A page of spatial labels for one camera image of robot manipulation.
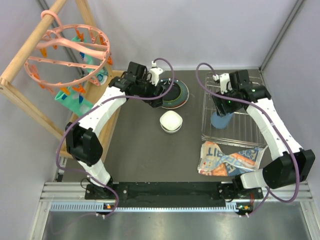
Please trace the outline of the dark blue speckled plate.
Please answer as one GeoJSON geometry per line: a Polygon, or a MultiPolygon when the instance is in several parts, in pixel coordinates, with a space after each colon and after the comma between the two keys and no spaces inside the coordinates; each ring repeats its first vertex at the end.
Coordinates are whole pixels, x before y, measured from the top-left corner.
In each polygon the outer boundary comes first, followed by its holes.
{"type": "Polygon", "coordinates": [[[170,91],[162,98],[162,108],[167,110],[182,107],[189,99],[188,86],[181,80],[174,79],[170,91]]]}

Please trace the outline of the lime green bowl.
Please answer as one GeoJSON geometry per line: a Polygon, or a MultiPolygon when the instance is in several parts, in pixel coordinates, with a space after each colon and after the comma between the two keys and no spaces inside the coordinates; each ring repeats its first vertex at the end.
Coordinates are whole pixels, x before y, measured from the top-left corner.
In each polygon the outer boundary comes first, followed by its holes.
{"type": "Polygon", "coordinates": [[[169,130],[169,129],[165,128],[163,125],[160,125],[160,126],[161,126],[161,128],[162,128],[166,133],[168,133],[168,134],[177,133],[177,132],[181,129],[181,127],[182,127],[182,125],[180,125],[178,128],[176,128],[176,129],[174,129],[174,130],[169,130]]]}

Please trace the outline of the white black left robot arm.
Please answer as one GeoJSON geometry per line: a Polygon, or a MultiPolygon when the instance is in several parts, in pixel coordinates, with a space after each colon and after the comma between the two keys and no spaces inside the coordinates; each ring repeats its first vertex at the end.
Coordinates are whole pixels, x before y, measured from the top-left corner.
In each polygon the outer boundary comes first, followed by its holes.
{"type": "Polygon", "coordinates": [[[100,133],[112,115],[130,98],[141,99],[153,108],[160,107],[165,93],[159,83],[163,72],[155,61],[150,69],[130,62],[121,76],[110,81],[93,108],[79,121],[66,126],[66,150],[84,168],[102,198],[109,198],[114,187],[102,161],[104,149],[99,140],[100,133]]]}

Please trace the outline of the red teal floral plate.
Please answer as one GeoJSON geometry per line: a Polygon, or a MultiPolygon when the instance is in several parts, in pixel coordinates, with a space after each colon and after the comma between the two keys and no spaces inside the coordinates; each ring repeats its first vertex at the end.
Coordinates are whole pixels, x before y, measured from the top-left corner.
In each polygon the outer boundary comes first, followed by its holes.
{"type": "Polygon", "coordinates": [[[167,109],[167,110],[178,109],[178,108],[184,106],[188,102],[188,100],[189,100],[189,94],[187,94],[187,95],[180,94],[175,99],[172,98],[170,100],[165,100],[163,98],[161,107],[163,109],[167,109]]]}

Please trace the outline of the white bowl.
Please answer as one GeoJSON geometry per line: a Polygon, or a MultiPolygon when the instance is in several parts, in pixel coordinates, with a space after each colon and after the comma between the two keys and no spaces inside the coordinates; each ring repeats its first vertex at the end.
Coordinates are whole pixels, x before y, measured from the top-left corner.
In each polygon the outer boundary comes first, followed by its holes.
{"type": "Polygon", "coordinates": [[[168,110],[160,117],[159,122],[168,130],[175,130],[183,124],[183,118],[175,111],[168,110]]]}

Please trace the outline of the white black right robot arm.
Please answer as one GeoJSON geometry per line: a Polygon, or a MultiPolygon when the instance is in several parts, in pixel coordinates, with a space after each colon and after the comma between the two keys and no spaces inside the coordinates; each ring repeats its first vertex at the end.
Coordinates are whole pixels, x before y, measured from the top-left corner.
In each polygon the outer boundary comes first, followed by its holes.
{"type": "Polygon", "coordinates": [[[244,109],[259,128],[272,159],[262,169],[236,176],[234,194],[245,198],[254,188],[278,189],[304,182],[316,156],[311,149],[303,149],[290,134],[267,88],[253,83],[247,70],[213,74],[212,79],[218,84],[218,91],[211,96],[218,116],[244,109]]]}

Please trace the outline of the light blue cup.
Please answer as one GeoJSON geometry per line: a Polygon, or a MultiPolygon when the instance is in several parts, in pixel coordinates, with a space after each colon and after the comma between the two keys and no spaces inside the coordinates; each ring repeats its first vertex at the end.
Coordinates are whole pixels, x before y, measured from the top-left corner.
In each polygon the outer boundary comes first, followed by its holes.
{"type": "Polygon", "coordinates": [[[215,111],[210,118],[210,123],[216,129],[225,129],[233,116],[234,113],[228,113],[225,116],[219,116],[215,111]]]}

